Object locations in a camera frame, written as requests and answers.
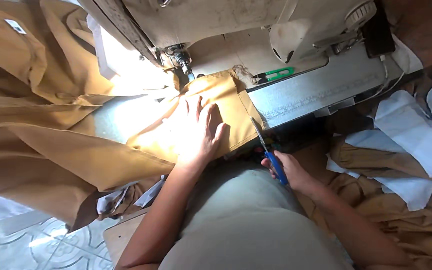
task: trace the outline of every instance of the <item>clothing label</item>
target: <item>clothing label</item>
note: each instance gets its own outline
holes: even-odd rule
[[[16,32],[20,33],[20,34],[26,34],[26,32],[23,30],[23,28],[21,26],[19,26],[19,23],[13,21],[13,20],[9,20],[9,19],[4,19],[10,26],[11,28],[13,28]]]

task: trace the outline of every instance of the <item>sewing machine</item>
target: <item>sewing machine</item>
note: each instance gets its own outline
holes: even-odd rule
[[[311,113],[332,114],[371,98],[383,89],[381,85],[403,75],[392,58],[368,57],[361,29],[377,13],[372,0],[80,3],[123,47],[136,49],[145,65],[149,61],[160,69],[181,68],[189,80],[242,66],[244,72],[238,76],[269,128]],[[104,61],[117,67],[127,59],[106,57]],[[285,67],[292,67],[294,74],[266,84],[252,79],[252,75]],[[376,92],[364,94],[370,89]],[[127,138],[114,131],[122,127],[112,121],[115,108],[125,102],[134,101],[115,99],[95,113],[99,130],[105,130],[99,136],[125,142]]]

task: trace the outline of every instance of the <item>wooden board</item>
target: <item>wooden board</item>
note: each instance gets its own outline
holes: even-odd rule
[[[135,233],[148,210],[149,207],[137,211],[131,215],[132,217],[123,218],[120,223],[107,228],[103,232],[103,238],[109,252],[109,257],[114,265],[119,261],[123,250],[128,245],[131,236]]]

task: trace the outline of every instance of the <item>blue-handled scissors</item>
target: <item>blue-handled scissors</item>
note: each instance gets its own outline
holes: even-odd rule
[[[269,152],[266,148],[265,141],[263,140],[263,136],[261,136],[261,132],[259,131],[259,127],[256,124],[256,121],[253,117],[251,117],[251,122],[254,128],[256,129],[256,133],[258,134],[259,140],[261,141],[262,147],[264,148],[264,155],[267,159],[271,162],[271,169],[273,170],[273,173],[276,176],[276,179],[279,180],[279,182],[283,185],[288,184],[288,179],[286,175],[284,174],[283,169],[279,165],[278,159],[276,159],[276,156],[273,155],[273,153]]]

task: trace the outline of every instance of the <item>floor tile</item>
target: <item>floor tile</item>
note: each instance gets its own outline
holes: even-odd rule
[[[0,270],[42,270],[58,244],[39,225],[4,235],[0,232]]]
[[[112,270],[111,261],[61,242],[44,270]]]
[[[106,218],[103,221],[95,220],[88,226],[67,234],[63,242],[81,248],[91,254],[110,259],[103,239],[103,232],[116,225],[117,220]]]
[[[68,230],[66,224],[57,218],[50,218],[38,226],[38,230],[56,239],[63,239]]]

